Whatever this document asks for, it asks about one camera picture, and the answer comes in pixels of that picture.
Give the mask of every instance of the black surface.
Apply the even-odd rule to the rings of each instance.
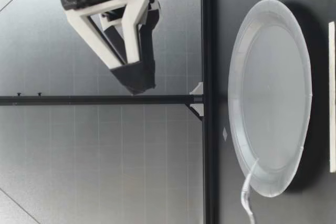
[[[238,165],[229,130],[227,109],[227,84],[229,64],[236,34],[247,12],[260,0],[217,0],[218,27],[218,79],[220,117],[217,129],[220,142],[219,160],[219,223],[248,223],[248,218],[240,206],[240,189],[244,176]],[[336,220],[336,177],[329,174],[328,163],[328,23],[336,20],[336,0],[280,0],[292,10],[299,8],[312,18],[309,26],[302,26],[310,51],[314,100],[312,121],[308,131],[307,144],[310,154],[304,172],[300,172],[293,192],[286,192],[274,199],[252,194],[251,204],[255,210],[258,224],[278,223],[335,223]],[[224,142],[223,128],[228,132]]]

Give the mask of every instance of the black table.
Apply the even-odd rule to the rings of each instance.
[[[214,181],[216,192],[214,193],[215,223],[235,224],[249,223],[248,218],[240,206],[240,189],[244,181],[243,173],[240,170],[234,152],[232,139],[229,130],[228,109],[227,109],[227,85],[231,53],[236,38],[245,15],[250,8],[260,0],[214,0],[213,15],[216,17],[213,22],[213,34],[216,36],[215,56],[213,66],[217,70],[217,80],[214,89],[218,88],[216,97],[219,102],[218,125],[214,125],[214,130],[218,133],[218,142],[214,142]],[[316,22],[319,24],[321,34],[316,35],[316,39],[321,36],[327,40],[328,23],[336,20],[336,0],[280,0],[284,3],[295,3],[305,8]],[[324,60],[328,58],[325,50],[320,52],[320,57]],[[312,67],[316,68],[315,60],[312,60]],[[328,74],[325,64],[321,65],[318,71]],[[315,83],[320,86],[322,92],[328,91],[328,83]],[[321,106],[321,111],[328,114],[328,101]],[[225,142],[222,137],[223,128],[228,132],[228,139]],[[315,128],[313,140],[319,143],[328,141],[328,126],[321,125],[320,132]],[[252,193],[251,204],[255,211],[258,224],[313,224],[313,223],[335,223],[336,220],[336,177],[329,173],[328,147],[323,149],[325,160],[321,167],[320,175],[316,181],[304,190],[297,190],[295,193],[285,192],[283,195],[267,199]]]

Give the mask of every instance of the white plate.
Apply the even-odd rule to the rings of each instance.
[[[238,32],[230,65],[228,103],[240,167],[259,159],[252,188],[283,193],[298,169],[312,101],[310,60],[292,12],[277,0],[256,4]]]

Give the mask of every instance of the white cable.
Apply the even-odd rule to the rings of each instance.
[[[256,160],[256,162],[254,163],[254,165],[252,166],[249,174],[246,176],[246,179],[244,181],[244,184],[243,184],[243,187],[242,187],[242,191],[241,191],[241,194],[240,194],[240,201],[242,203],[242,206],[243,208],[245,209],[247,215],[249,216],[250,218],[250,224],[256,224],[256,219],[254,217],[254,214],[251,210],[251,207],[250,207],[250,182],[251,182],[251,179],[252,179],[252,175],[253,175],[253,172],[258,164],[258,161],[259,159]]]

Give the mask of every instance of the white board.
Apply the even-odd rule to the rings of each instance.
[[[330,172],[336,172],[336,81],[335,81],[335,22],[329,23],[329,133]]]

